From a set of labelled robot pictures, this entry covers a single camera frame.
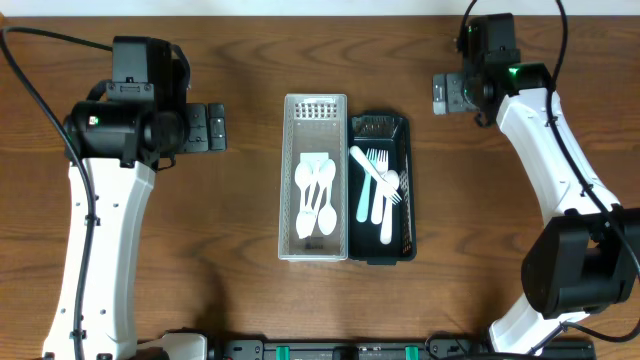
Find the pink plastic fork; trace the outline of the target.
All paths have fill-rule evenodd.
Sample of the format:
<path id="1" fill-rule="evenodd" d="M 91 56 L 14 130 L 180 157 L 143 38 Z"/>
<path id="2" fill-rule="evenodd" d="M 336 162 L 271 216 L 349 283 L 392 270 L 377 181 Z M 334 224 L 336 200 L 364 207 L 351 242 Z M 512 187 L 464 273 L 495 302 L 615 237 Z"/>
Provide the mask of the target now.
<path id="1" fill-rule="evenodd" d="M 388 151 L 378 150 L 376 160 L 376 170 L 379 175 L 383 177 L 389 169 Z M 371 209 L 371 222 L 374 225 L 379 225 L 382 222 L 383 217 L 383 192 L 379 185 L 376 185 L 376 191 L 374 194 L 373 205 Z"/>

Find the white plastic spoon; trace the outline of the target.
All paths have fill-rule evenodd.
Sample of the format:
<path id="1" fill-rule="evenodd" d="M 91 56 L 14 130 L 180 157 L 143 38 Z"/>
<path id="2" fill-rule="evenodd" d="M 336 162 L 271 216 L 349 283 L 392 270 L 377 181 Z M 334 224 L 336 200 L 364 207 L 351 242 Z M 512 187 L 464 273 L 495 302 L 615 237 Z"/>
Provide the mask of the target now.
<path id="1" fill-rule="evenodd" d="M 317 177 L 317 174 L 312 175 L 311 183 L 308 187 L 311 190 L 315 189 L 315 186 L 317 184 Z M 296 231 L 300 239 L 304 239 L 305 237 L 308 237 L 310 235 L 311 210 L 309 209 L 307 202 L 308 199 L 306 196 L 306 205 L 304 211 L 298 212 L 298 215 L 296 217 Z"/>
<path id="2" fill-rule="evenodd" d="M 306 205 L 306 191 L 311 183 L 312 174 L 313 170 L 306 161 L 301 161 L 295 169 L 294 180 L 301 193 L 299 212 L 304 211 Z"/>
<path id="3" fill-rule="evenodd" d="M 316 197 L 316 201 L 312 207 L 313 214 L 315 216 L 317 216 L 319 213 L 320 205 L 322 203 L 323 193 L 331 185 L 333 178 L 335 176 L 335 172 L 336 172 L 336 165 L 332 159 L 326 160 L 320 167 L 320 170 L 318 172 L 318 177 L 317 177 L 319 194 Z"/>
<path id="4" fill-rule="evenodd" d="M 332 186 L 329 185 L 326 193 L 326 202 L 325 205 L 320 209 L 318 214 L 318 227 L 321 233 L 325 236 L 330 235 L 336 226 L 337 223 L 337 213 L 331 204 L 332 200 Z"/>

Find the pink plastic spoon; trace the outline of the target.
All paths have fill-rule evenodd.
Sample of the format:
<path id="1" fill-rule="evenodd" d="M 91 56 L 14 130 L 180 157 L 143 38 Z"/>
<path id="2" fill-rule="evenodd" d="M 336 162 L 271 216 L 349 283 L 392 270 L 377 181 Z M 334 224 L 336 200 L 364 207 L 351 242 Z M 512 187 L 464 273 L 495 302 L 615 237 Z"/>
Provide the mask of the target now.
<path id="1" fill-rule="evenodd" d="M 399 176 L 396 171 L 389 170 L 387 174 L 384 176 L 385 180 L 393 186 L 395 190 L 399 188 Z M 381 223 L 381 232 L 380 232 L 380 241 L 383 245 L 389 245 L 392 239 L 392 208 L 393 201 L 390 198 L 387 198 L 384 213 Z"/>

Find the mint green plastic fork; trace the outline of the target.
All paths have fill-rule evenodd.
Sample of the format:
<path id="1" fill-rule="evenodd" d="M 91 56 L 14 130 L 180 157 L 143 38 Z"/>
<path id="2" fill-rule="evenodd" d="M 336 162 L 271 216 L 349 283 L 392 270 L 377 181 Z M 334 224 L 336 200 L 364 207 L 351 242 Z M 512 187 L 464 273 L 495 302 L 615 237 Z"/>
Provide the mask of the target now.
<path id="1" fill-rule="evenodd" d="M 368 160 L 375 165 L 377 162 L 377 151 L 375 149 L 368 149 L 366 156 Z M 369 200 L 371 189 L 371 175 L 365 172 L 361 194 L 356 210 L 356 220 L 359 223 L 364 223 L 368 219 Z"/>

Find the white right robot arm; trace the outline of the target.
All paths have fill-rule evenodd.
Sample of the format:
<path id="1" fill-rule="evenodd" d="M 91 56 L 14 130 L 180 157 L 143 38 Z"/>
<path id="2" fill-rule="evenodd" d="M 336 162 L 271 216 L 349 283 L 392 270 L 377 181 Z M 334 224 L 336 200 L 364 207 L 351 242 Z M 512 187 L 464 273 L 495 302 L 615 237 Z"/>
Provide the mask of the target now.
<path id="1" fill-rule="evenodd" d="M 624 208 L 581 150 L 556 91 L 558 70 L 524 63 L 510 13 L 461 22 L 463 68 L 433 79 L 437 115 L 473 112 L 514 147 L 544 229 L 521 265 L 523 293 L 488 329 L 491 355 L 540 355 L 570 328 L 626 301 L 639 278 L 639 211 Z"/>

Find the white plastic fork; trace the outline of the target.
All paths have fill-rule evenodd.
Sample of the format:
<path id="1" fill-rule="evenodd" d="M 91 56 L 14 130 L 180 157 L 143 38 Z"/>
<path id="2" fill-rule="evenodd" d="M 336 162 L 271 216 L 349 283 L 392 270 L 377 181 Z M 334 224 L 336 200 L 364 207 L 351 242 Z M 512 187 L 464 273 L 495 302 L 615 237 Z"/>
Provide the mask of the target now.
<path id="1" fill-rule="evenodd" d="M 362 166 L 362 168 L 378 183 L 382 194 L 389 199 L 394 205 L 402 201 L 399 193 L 388 183 L 376 170 L 375 166 L 367 158 L 360 147 L 354 145 L 349 149 L 350 155 Z"/>

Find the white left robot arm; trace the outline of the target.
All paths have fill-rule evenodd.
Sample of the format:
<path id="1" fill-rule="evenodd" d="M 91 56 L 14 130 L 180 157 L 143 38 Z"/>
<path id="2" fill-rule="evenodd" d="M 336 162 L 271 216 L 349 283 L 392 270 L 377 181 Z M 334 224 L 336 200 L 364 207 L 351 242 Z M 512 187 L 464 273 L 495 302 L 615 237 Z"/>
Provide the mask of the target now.
<path id="1" fill-rule="evenodd" d="M 112 76 L 65 118 L 72 212 L 61 293 L 46 359 L 212 359 L 203 332 L 140 340 L 134 284 L 145 208 L 162 159 L 226 147 L 219 104 L 191 104 L 189 63 L 172 43 L 118 36 Z"/>

